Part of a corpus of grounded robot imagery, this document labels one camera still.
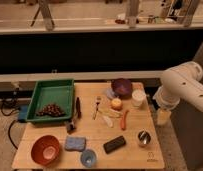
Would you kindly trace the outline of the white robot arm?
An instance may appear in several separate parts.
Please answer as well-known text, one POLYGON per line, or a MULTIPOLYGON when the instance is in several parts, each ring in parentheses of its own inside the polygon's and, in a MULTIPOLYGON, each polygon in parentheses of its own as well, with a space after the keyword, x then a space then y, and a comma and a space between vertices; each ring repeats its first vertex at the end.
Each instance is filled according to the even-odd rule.
POLYGON ((161 74, 161 86, 153 99, 165 110, 175 109, 183 99, 203 113, 202 77, 203 69, 194 61, 168 68, 161 74))

